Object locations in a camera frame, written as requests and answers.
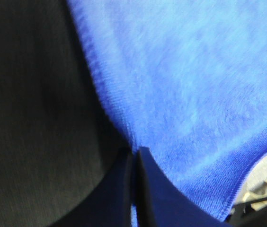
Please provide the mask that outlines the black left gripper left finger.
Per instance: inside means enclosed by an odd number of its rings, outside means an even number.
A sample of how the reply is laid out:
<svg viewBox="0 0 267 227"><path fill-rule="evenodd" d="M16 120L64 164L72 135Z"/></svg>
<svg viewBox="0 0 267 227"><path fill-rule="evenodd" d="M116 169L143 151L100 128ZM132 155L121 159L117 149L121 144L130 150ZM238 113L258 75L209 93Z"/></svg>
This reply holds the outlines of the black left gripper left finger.
<svg viewBox="0 0 267 227"><path fill-rule="evenodd" d="M96 188L53 227L129 227L132 154L121 148Z"/></svg>

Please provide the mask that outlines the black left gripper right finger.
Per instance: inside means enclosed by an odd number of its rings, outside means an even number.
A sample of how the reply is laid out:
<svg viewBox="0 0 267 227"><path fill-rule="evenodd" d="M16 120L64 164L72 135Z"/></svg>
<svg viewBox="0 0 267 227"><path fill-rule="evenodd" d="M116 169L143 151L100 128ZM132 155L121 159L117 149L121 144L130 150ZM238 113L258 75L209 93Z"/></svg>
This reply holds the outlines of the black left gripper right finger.
<svg viewBox="0 0 267 227"><path fill-rule="evenodd" d="M140 227L227 227L184 196L159 168L150 150L136 160L136 210Z"/></svg>

